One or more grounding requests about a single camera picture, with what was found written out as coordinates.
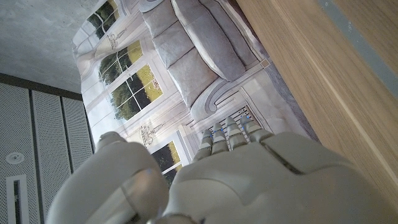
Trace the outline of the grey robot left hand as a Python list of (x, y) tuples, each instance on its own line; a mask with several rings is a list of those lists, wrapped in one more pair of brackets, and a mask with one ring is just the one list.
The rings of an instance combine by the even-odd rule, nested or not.
[(397, 209), (349, 160), (250, 118), (203, 133), (168, 184), (138, 142), (103, 134), (63, 184), (47, 223), (396, 223)]

